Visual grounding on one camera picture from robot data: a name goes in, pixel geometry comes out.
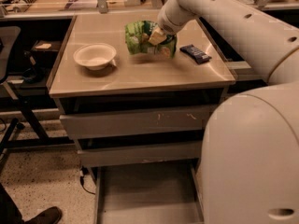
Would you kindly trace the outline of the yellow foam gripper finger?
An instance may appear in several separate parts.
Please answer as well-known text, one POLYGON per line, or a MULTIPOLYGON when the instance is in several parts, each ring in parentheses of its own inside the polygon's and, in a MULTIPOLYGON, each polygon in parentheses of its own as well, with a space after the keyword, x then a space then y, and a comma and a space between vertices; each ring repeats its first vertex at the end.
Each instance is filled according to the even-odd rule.
POLYGON ((166 34, 164 31, 159 27, 156 26, 149 37, 149 42, 151 45, 156 46, 162 42, 164 42, 167 39, 166 34))

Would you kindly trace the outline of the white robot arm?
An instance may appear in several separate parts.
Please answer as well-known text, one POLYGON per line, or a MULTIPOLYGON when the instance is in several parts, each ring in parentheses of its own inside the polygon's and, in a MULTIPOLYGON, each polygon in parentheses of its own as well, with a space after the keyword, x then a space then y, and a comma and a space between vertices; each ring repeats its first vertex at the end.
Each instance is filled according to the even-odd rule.
POLYGON ((204 18, 265 87, 223 102, 202 145, 205 224, 299 224, 299 30, 236 0, 168 0, 159 26, 204 18))

